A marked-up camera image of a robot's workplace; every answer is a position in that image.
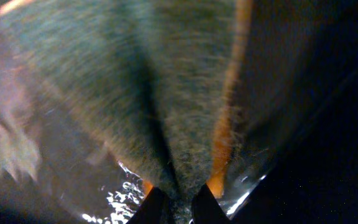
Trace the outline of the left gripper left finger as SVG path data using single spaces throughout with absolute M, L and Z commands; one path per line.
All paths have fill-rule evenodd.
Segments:
M 127 224 L 161 224 L 169 214 L 169 197 L 153 187 Z

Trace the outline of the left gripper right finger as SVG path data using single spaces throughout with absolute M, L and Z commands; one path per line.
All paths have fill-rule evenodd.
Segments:
M 191 211 L 194 224 L 230 224 L 209 187 L 204 184 L 193 197 Z

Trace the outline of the orange green scrub sponge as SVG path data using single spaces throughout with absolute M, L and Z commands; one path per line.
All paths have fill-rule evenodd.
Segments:
M 188 223 L 204 184 L 223 194 L 232 95 L 252 1 L 43 0 L 0 7 L 0 31 L 34 82 L 102 148 L 166 193 Z

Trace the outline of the rectangular black tray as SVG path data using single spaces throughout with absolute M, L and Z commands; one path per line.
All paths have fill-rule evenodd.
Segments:
M 214 197 L 231 223 L 358 223 L 358 1 L 252 3 Z M 0 223 L 127 223 L 151 189 L 102 146 L 0 31 Z

